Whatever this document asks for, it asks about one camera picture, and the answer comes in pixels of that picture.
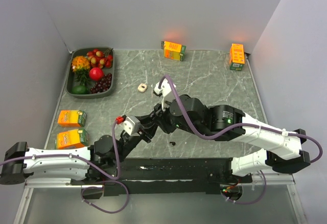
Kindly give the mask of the beige earbud charging case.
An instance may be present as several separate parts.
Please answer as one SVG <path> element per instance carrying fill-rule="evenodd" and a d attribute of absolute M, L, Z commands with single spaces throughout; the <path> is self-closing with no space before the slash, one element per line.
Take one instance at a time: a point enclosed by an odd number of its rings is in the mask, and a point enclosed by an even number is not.
<path fill-rule="evenodd" d="M 137 90 L 138 90 L 140 93 L 144 93 L 144 92 L 147 90 L 147 88 L 148 88 L 148 86 L 147 86 L 146 84 L 141 83 L 141 84 L 138 86 Z"/>

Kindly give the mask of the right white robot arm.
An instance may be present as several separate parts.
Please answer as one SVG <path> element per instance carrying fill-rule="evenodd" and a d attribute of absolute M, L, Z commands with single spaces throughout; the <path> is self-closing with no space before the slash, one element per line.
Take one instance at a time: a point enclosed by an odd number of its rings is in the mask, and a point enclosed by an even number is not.
<path fill-rule="evenodd" d="M 293 174 L 311 164 L 309 153 L 302 149 L 307 137 L 301 129 L 278 129 L 232 106 L 207 107 L 188 95 L 163 96 L 161 110 L 168 132 L 181 129 L 204 140 L 241 142 L 260 148 L 252 154 L 232 158 L 223 169 L 228 182 L 264 169 Z"/>

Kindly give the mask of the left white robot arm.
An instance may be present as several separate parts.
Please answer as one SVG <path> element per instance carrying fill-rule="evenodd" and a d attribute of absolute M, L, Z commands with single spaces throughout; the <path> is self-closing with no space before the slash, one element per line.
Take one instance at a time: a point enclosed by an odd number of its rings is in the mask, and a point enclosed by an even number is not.
<path fill-rule="evenodd" d="M 15 143 L 1 163 L 1 184 L 21 184 L 27 178 L 69 178 L 89 184 L 101 178 L 117 181 L 122 161 L 140 141 L 150 142 L 158 126 L 151 115 L 117 117 L 114 125 L 123 128 L 119 140 L 105 136 L 88 147 L 46 150 Z"/>

